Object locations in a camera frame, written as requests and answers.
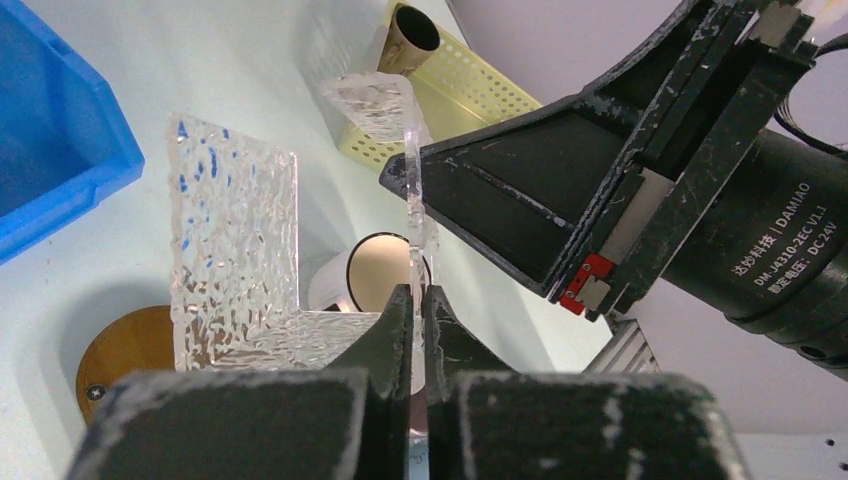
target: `black cable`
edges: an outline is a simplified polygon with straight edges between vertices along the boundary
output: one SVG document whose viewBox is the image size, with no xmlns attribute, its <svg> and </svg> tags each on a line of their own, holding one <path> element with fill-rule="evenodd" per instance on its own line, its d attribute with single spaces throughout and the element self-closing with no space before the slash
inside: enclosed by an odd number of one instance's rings
<svg viewBox="0 0 848 480">
<path fill-rule="evenodd" d="M 819 51 L 816 52 L 815 58 L 819 58 L 823 55 L 827 55 L 828 53 L 838 52 L 840 50 L 845 49 L 848 49 L 848 33 L 843 33 L 842 35 L 822 45 L 821 48 L 819 48 Z M 821 150 L 825 153 L 834 155 L 843 160 L 848 160 L 848 151 L 845 151 L 827 142 L 823 142 L 818 138 L 808 134 L 801 127 L 798 126 L 798 124 L 795 122 L 795 119 L 792 118 L 792 112 L 790 112 L 789 110 L 788 95 L 783 100 L 783 103 L 780 104 L 780 107 L 778 107 L 777 111 L 774 113 L 774 119 L 781 127 L 786 129 L 787 132 L 791 133 L 807 145 Z"/>
</svg>

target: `perforated metal basket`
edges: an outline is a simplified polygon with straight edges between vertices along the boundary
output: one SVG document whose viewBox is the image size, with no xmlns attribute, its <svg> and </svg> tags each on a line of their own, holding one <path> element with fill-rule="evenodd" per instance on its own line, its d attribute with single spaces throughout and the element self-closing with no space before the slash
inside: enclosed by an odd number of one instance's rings
<svg viewBox="0 0 848 480">
<path fill-rule="evenodd" d="M 390 2 L 384 22 L 403 2 Z M 442 45 L 410 77 L 433 140 L 438 142 L 521 115 L 541 105 L 468 47 L 439 28 Z M 376 170 L 403 152 L 403 143 L 377 143 L 348 123 L 338 143 L 348 157 Z"/>
</svg>

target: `textured acrylic sheet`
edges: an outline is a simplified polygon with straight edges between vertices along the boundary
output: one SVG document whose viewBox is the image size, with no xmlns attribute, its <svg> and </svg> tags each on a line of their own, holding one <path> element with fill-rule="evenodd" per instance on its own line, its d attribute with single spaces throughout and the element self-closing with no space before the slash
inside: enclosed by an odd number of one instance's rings
<svg viewBox="0 0 848 480">
<path fill-rule="evenodd" d="M 432 143 L 412 84 L 406 77 L 373 73 L 346 75 L 324 83 L 324 95 L 348 119 L 378 142 L 404 142 L 409 231 L 409 284 L 413 300 L 412 391 L 424 386 L 421 303 L 428 279 L 439 281 L 438 228 L 424 212 L 421 145 Z"/>
<path fill-rule="evenodd" d="M 294 154 L 185 115 L 168 142 L 177 370 L 321 368 L 376 321 L 299 310 Z"/>
</svg>

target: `blue plastic bin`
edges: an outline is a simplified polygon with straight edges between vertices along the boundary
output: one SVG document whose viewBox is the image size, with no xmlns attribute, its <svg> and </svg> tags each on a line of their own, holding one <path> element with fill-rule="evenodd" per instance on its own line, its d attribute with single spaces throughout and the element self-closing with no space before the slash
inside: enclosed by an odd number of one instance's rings
<svg viewBox="0 0 848 480">
<path fill-rule="evenodd" d="M 143 165 L 103 77 L 20 1 L 0 0 L 0 264 Z"/>
</svg>

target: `wooden disc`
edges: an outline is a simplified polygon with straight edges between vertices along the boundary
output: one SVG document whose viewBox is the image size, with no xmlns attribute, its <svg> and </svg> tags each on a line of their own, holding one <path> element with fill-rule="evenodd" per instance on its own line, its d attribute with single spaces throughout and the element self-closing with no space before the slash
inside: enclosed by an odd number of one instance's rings
<svg viewBox="0 0 848 480">
<path fill-rule="evenodd" d="M 173 338 L 167 305 L 130 313 L 100 332 L 77 370 L 77 402 L 86 423 L 94 418 L 102 396 L 125 375 L 136 370 L 173 370 Z"/>
</svg>

